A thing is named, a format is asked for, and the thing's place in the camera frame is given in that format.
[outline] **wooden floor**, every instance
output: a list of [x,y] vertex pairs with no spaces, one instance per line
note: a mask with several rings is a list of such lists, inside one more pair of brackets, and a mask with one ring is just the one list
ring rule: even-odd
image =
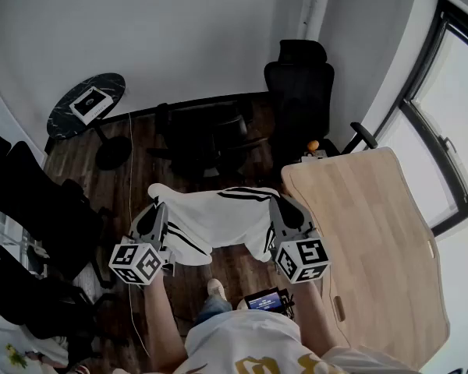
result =
[[[271,108],[264,101],[253,101],[253,109],[253,122],[248,126],[249,137],[269,136],[273,129]],[[104,237],[121,240],[129,229],[130,218],[135,217],[150,203],[147,187],[152,183],[160,182],[180,192],[224,189],[239,185],[239,179],[234,178],[210,178],[200,184],[192,183],[174,175],[169,161],[149,156],[146,153],[148,147],[165,146],[162,137],[154,131],[153,115],[134,118],[131,128],[134,144],[132,170],[130,159],[114,171],[98,170],[95,166],[95,154],[101,141],[94,130],[57,143],[44,168],[50,178],[59,184],[67,178],[79,182],[93,209],[98,210],[105,206],[113,211],[115,219],[105,226]],[[129,120],[105,125],[102,130],[107,137],[130,137]],[[265,143],[263,147],[249,154],[242,168],[241,172],[246,176],[245,185],[257,185],[256,179],[268,176],[270,170],[270,147]],[[264,185],[280,188],[277,184]],[[244,295],[274,286],[285,287],[282,276],[277,275],[273,264],[255,260],[244,245],[216,249],[212,256],[213,262],[209,266],[177,265],[175,277],[165,278],[168,298],[184,337],[192,325],[192,320],[200,311],[207,296],[205,285],[212,277],[218,278],[225,285],[227,299],[234,309]],[[108,277],[108,257],[99,257],[103,275]],[[83,287],[93,301],[103,293],[91,267],[86,267],[75,279],[75,283]],[[131,373],[149,372],[148,358],[140,346],[130,320],[128,285],[119,281],[112,292],[118,294],[122,302],[108,303],[101,310],[98,320],[108,332],[126,337],[130,346],[114,346],[108,340],[101,340],[100,343],[96,340],[94,349],[100,349],[103,359],[92,359],[87,365],[93,374],[112,372],[114,368],[122,368]],[[133,319],[145,340],[148,334],[145,326],[144,299],[139,288],[131,287],[131,299]]]

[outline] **wooden desk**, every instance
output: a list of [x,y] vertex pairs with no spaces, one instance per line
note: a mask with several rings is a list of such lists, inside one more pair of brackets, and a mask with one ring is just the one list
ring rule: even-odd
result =
[[289,165],[282,179],[331,255],[322,295],[340,343],[420,369],[449,337],[449,322],[434,236],[393,151]]

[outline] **black desk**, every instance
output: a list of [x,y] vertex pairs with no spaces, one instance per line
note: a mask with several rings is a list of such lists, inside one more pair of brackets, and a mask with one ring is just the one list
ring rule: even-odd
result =
[[[113,103],[91,123],[85,125],[71,112],[69,105],[92,86],[111,96]],[[132,143],[125,136],[108,139],[99,128],[98,123],[119,103],[124,93],[125,80],[118,73],[103,73],[84,80],[74,86],[55,105],[47,121],[48,135],[52,139],[65,140],[94,128],[102,141],[102,146],[95,157],[97,166],[101,170],[116,169],[129,158],[132,152]]]

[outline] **white cable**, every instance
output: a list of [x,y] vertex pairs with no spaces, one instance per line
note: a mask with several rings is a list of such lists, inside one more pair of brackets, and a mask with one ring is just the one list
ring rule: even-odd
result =
[[[130,160],[130,191],[129,191],[129,196],[128,196],[128,212],[129,212],[130,225],[131,225],[132,224],[133,134],[132,134],[132,117],[130,116],[130,113],[128,113],[128,118],[130,120],[130,141],[132,142],[132,158]],[[139,337],[140,343],[142,344],[142,348],[144,348],[146,355],[148,356],[148,358],[151,358],[149,355],[149,352],[147,352],[144,342],[142,341],[142,338],[140,337],[139,331],[137,331],[137,327],[135,326],[135,323],[133,321],[132,295],[130,294],[130,284],[128,284],[128,300],[130,302],[130,319],[132,320],[133,329],[135,330],[137,336]]]
[[146,347],[144,346],[144,342],[142,341],[142,338],[140,337],[139,331],[137,331],[137,327],[135,327],[135,323],[133,322],[132,295],[130,294],[130,284],[128,284],[128,299],[130,301],[130,318],[132,319],[133,329],[135,330],[137,336],[139,337],[140,343],[142,344],[142,348],[144,348],[144,351],[146,352],[146,355],[148,356],[148,358],[151,358],[150,355],[149,355],[149,352],[147,351]]

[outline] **window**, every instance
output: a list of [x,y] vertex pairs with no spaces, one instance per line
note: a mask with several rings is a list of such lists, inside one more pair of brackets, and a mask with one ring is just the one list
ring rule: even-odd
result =
[[395,151],[435,236],[468,217],[468,15],[446,0],[375,136]]

